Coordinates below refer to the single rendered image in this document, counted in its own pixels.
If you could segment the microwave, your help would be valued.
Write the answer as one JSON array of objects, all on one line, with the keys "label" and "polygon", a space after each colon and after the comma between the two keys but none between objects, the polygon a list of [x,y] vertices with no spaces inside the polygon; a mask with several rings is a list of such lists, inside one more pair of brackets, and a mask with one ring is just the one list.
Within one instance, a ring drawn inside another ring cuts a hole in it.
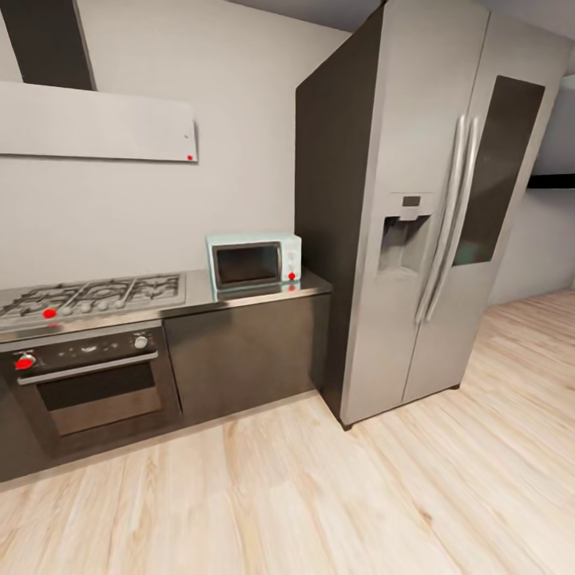
[{"label": "microwave", "polygon": [[300,279],[301,239],[283,230],[206,234],[213,288],[253,287]]}]

